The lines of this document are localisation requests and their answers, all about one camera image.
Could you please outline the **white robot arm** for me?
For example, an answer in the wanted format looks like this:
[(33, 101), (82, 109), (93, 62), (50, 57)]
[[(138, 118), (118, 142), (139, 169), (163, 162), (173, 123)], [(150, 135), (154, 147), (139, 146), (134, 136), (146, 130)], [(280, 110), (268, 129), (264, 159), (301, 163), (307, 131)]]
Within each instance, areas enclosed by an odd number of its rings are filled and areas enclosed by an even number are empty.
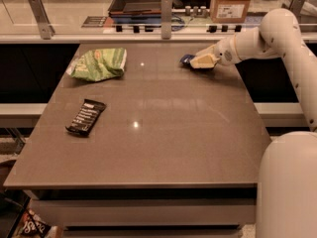
[(258, 26), (197, 52), (189, 64), (202, 69), (268, 59), (281, 60), (308, 129), (283, 134), (264, 151), (256, 238), (317, 238), (317, 58), (296, 16), (273, 9)]

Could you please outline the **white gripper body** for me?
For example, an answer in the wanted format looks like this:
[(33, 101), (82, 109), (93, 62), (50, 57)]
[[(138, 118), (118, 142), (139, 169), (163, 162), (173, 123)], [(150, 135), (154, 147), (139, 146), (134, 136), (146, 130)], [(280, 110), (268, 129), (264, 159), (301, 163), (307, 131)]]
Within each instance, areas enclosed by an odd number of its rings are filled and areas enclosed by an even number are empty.
[(236, 45), (235, 37), (228, 37), (219, 41), (214, 48), (214, 54), (218, 59), (218, 64), (231, 65), (240, 62)]

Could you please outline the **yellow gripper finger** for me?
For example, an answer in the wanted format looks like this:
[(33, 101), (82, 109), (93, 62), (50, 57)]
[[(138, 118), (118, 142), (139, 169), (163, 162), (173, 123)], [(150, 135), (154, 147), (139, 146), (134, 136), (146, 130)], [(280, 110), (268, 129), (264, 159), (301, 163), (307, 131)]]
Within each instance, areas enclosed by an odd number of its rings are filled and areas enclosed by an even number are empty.
[(195, 57), (190, 61), (190, 65), (193, 68), (213, 68), (218, 60), (219, 58), (216, 58), (213, 54), (207, 54)]
[(206, 55), (215, 55), (215, 46), (211, 45), (206, 49), (203, 49), (195, 54), (197, 57), (206, 56)]

